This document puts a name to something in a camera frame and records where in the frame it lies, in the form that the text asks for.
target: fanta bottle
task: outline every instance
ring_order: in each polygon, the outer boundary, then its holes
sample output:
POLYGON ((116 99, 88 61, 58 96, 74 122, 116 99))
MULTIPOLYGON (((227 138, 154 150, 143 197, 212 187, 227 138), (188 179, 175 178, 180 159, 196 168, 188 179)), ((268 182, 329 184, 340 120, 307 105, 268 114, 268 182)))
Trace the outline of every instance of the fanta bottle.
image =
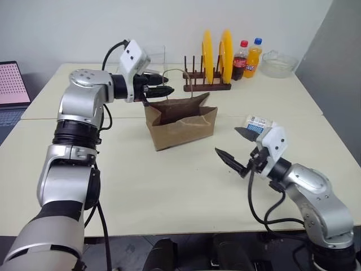
POLYGON ((243 74, 243 76, 246 78, 253 77, 256 72, 259 62, 259 56, 262 53, 261 43, 262 43, 262 39, 256 38, 254 40, 254 45, 249 48, 246 67, 244 69, 244 74, 243 74))

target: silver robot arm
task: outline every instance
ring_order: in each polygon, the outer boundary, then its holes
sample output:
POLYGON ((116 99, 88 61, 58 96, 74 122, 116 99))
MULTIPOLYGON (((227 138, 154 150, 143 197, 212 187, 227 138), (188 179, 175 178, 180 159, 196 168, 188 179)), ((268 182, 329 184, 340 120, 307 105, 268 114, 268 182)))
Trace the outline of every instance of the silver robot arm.
POLYGON ((348 208, 332 191, 329 179, 320 172, 291 164, 281 156, 287 148, 283 127, 266 128, 261 134, 235 128, 254 141, 246 167, 225 151, 216 149, 221 159, 242 178, 253 168, 271 179, 270 186, 285 191, 300 210, 311 242, 312 261, 317 270, 361 270, 355 259, 353 219, 348 208))
POLYGON ((153 88, 142 76, 150 59, 135 41, 120 57, 122 75, 79 69, 69 76, 58 124, 37 187, 40 213, 15 239, 1 271, 83 270, 84 210, 97 204, 100 171, 94 167, 101 143, 103 105, 114 99, 146 101, 173 92, 153 88))

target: white table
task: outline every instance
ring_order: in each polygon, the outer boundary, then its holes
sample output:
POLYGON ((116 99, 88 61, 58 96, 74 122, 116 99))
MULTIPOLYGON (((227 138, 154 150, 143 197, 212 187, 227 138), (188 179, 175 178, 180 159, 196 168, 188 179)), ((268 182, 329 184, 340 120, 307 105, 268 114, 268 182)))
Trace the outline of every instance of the white table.
MULTIPOLYGON (((22 119, 56 119, 61 96, 69 85, 69 74, 75 69, 100 69, 100 64, 63 64, 51 80, 39 93, 22 119)), ((150 65, 149 68, 164 71, 169 68, 181 68, 181 64, 150 65)), ((108 71, 115 73, 117 66, 109 66, 108 71)), ((182 74, 172 71, 166 74, 168 85, 175 89, 169 98, 186 98, 190 93, 183 91, 185 80, 182 74)), ((244 116, 254 114, 275 119, 279 115, 304 116, 322 115, 322 111, 295 75, 285 79, 274 79, 258 72, 255 78, 244 78, 232 82, 229 91, 213 91, 205 106, 217 106, 218 116, 244 116)), ((112 116, 144 117, 142 103, 116 101, 109 105, 112 116)))
MULTIPOLYGON (((156 152, 145 119, 115 119, 112 130, 102 133, 97 158, 109 234, 264 230, 248 207, 248 180, 214 151, 217 146, 241 163, 248 161, 254 144, 233 130, 244 120, 245 116, 218 117, 212 137, 156 152)), ((361 169, 327 120, 309 115, 281 115, 275 120, 286 128, 289 139, 284 158, 328 176, 355 225, 361 225, 361 169)), ((0 146, 0 235, 17 235, 38 213, 36 186, 54 130, 55 120, 22 120, 0 146)), ((255 179, 253 201, 261 217, 279 196, 267 180, 255 179)), ((287 199, 273 217, 300 218, 300 214, 287 199)), ((285 223, 272 228, 300 226, 285 223)), ((86 236, 102 235, 95 215, 86 236)))

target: gray wall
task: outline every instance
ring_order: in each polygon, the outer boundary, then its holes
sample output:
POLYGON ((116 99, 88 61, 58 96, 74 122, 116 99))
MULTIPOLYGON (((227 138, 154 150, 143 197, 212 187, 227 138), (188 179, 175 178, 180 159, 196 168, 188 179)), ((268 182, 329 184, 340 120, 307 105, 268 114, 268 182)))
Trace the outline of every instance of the gray wall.
POLYGON ((296 75, 361 165, 360 0, 333 1, 296 75))

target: soda bottle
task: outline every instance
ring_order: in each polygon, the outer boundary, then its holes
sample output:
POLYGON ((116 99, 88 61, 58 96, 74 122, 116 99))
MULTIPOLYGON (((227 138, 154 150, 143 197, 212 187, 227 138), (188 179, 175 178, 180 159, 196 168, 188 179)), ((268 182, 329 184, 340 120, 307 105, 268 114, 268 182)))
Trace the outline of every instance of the soda bottle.
POLYGON ((246 78, 253 77, 254 73, 256 72, 259 56, 262 53, 261 43, 261 38, 255 38, 254 45, 249 48, 247 63, 244 69, 244 77, 246 78))
POLYGON ((241 48, 235 54, 233 58, 233 69, 232 69, 232 79, 240 80, 242 78, 244 68, 246 67, 247 62, 247 46, 248 41, 241 41, 241 48))

